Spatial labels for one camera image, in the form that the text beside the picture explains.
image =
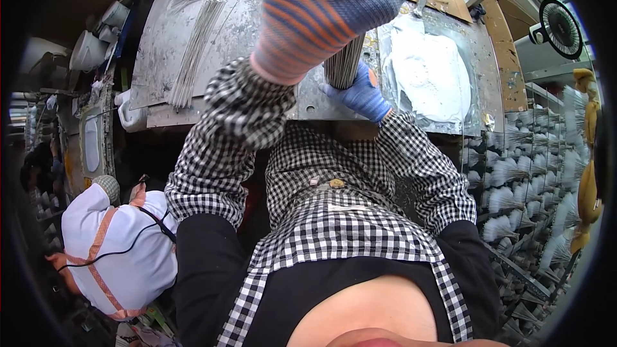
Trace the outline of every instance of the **black cable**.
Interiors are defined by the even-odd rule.
[[[110,252],[110,253],[104,253],[104,254],[102,254],[102,255],[98,256],[97,258],[95,258],[94,260],[91,260],[91,261],[85,262],[84,264],[66,264],[66,265],[64,265],[64,266],[61,266],[61,267],[58,269],[58,272],[60,272],[61,270],[65,269],[66,267],[87,267],[87,266],[89,266],[90,264],[94,264],[96,261],[100,260],[101,258],[104,258],[105,256],[109,256],[110,254],[125,254],[125,253],[127,253],[128,251],[130,251],[130,250],[132,250],[132,249],[133,249],[133,247],[135,246],[135,243],[137,242],[137,239],[139,238],[139,235],[141,235],[143,231],[145,231],[145,230],[146,230],[146,229],[148,229],[148,228],[151,228],[151,227],[157,226],[157,225],[158,225],[158,224],[155,222],[154,224],[148,225],[147,227],[145,227],[145,228],[143,228],[142,230],[140,230],[140,231],[139,231],[139,233],[137,234],[137,236],[135,236],[135,240],[133,240],[133,244],[131,244],[131,247],[130,247],[130,248],[128,248],[126,251],[122,251],[122,252]]]

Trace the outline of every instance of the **white paste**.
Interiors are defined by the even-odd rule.
[[[424,34],[423,23],[410,16],[398,16],[392,26],[390,56],[399,98],[403,91],[416,114],[460,125],[469,111],[471,87],[456,43]]]

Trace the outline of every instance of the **metal work table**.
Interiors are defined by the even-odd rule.
[[[203,107],[200,96],[204,94],[207,82],[222,65],[251,52],[261,21],[261,0],[224,0],[226,4],[202,54],[194,81],[191,107],[175,110],[172,105],[165,103],[165,100],[176,81],[202,2],[190,4],[174,12],[172,1],[154,0],[141,37],[133,72],[130,108],[134,110],[148,107],[148,127],[196,123]],[[414,6],[415,3],[408,1],[402,11],[405,11],[405,7],[410,10]],[[478,22],[467,24],[428,6],[424,10],[424,22],[427,33],[446,35],[457,44],[471,82],[471,106],[462,131],[426,120],[419,120],[419,125],[427,132],[477,137],[480,136],[481,129],[486,129],[482,122],[482,116],[486,113],[495,119],[495,131],[503,132],[504,109],[499,72],[486,27]],[[377,29],[367,33],[362,56],[379,77],[384,96],[398,109],[396,102],[393,102],[395,98],[389,84],[381,78]],[[323,68],[318,66],[300,82],[296,88],[297,104],[289,111],[289,119],[361,119],[362,117],[320,92],[318,84],[323,80]]]

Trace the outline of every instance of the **gloved hand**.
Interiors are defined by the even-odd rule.
[[[319,89],[374,124],[392,109],[381,94],[375,73],[363,61],[358,64],[358,73],[349,89],[338,90],[325,83],[320,84]]]
[[[405,0],[264,0],[251,66],[266,81],[294,85],[350,40],[394,19]]]

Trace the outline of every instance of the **blue glove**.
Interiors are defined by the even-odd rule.
[[[363,61],[358,64],[358,72],[349,89],[338,90],[325,83],[320,84],[319,89],[374,124],[380,122],[392,108],[381,95],[375,73]]]

